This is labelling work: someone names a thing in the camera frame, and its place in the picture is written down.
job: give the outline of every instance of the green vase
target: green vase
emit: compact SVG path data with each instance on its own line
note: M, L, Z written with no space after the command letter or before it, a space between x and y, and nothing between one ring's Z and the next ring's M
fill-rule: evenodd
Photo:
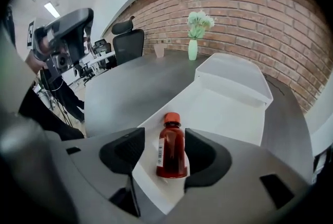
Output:
M191 39L188 44L188 59L196 60L198 53L198 42L194 39Z

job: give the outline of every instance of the bottle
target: bottle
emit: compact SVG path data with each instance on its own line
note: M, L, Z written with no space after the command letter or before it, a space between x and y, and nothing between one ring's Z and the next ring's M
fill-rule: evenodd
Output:
M163 178L187 176L185 165L185 136L180 129L178 113L169 112L164 116L164 126L159 139L156 174Z

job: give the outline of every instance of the pink cup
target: pink cup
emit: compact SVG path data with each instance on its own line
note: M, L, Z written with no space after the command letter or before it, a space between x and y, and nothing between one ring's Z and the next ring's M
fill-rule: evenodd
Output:
M158 58L164 57L165 47L166 47L165 44L155 44L154 45L154 50L155 50L156 57L158 57Z

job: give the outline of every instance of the red bottle cap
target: red bottle cap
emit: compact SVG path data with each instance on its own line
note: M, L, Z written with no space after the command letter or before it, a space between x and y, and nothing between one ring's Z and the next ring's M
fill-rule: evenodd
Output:
M176 112L169 112L164 116L164 123L167 122L181 122L181 117Z

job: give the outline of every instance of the fluorescent light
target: fluorescent light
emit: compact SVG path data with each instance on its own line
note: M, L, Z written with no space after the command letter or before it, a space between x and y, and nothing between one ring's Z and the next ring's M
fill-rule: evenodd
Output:
M44 7L50 12L50 14L52 14L55 18L60 17L60 14L57 12L57 10L55 9L55 7L53 7L52 3L46 3L44 5Z

